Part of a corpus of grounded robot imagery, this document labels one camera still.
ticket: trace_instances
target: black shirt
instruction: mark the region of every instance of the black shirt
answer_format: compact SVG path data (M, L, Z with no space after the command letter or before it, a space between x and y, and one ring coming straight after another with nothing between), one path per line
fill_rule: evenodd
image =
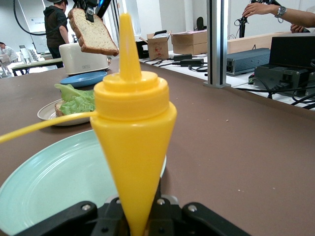
M44 15L46 33L54 30L50 34L46 35L47 46L49 48L58 48L60 45L65 44L65 41L60 34L59 27L64 26L68 31L67 18L64 12L56 6L47 7L44 10Z

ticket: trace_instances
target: lettuce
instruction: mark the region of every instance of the lettuce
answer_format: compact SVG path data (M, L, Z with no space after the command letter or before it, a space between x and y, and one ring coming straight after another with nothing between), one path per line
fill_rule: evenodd
M95 110L94 93L92 90L83 91L75 89L72 85L55 84L61 90L61 98L65 103L60 106L60 110L65 115L91 112Z

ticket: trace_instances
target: power adapter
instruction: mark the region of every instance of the power adapter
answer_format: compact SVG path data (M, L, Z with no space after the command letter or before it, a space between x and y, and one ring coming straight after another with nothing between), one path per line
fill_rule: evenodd
M180 61L181 67L188 67L191 66L202 66L203 59L184 59Z
M181 61L184 59L192 59L192 54L182 54L182 55L175 55L174 61Z

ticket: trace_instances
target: bottle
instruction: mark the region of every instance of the bottle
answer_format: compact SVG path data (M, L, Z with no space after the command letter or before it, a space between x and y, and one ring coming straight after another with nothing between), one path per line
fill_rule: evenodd
M94 87L91 126L105 154L132 236L142 236L177 111L167 81L141 71L131 19L120 16L120 71Z

